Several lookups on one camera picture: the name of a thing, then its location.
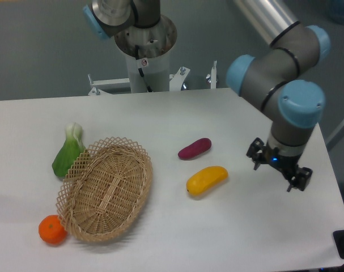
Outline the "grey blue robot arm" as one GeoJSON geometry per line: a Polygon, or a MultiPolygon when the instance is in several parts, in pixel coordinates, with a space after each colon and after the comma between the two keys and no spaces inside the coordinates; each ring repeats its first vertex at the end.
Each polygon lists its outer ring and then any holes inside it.
{"type": "MultiPolygon", "coordinates": [[[[321,88],[300,79],[330,52],[328,34],[303,26],[282,1],[236,1],[237,7],[270,46],[262,58],[233,61],[226,83],[272,122],[266,142],[247,151],[255,167],[278,170],[290,188],[304,190],[312,170],[298,161],[325,106],[321,88]]],[[[133,93],[170,91],[168,53],[177,31],[160,12],[159,1],[92,1],[83,13],[101,39],[114,38],[124,54],[133,93]]]]}

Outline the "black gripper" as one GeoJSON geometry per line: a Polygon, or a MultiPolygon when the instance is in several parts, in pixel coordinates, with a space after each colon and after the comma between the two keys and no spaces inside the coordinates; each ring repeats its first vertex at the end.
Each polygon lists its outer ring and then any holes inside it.
{"type": "Polygon", "coordinates": [[[254,163],[254,170],[261,164],[268,164],[278,170],[289,182],[287,192],[292,189],[305,191],[309,185],[313,170],[307,167],[298,167],[300,155],[285,156],[279,153],[280,149],[272,148],[269,143],[264,144],[260,138],[256,138],[249,146],[246,156],[254,163]]]}

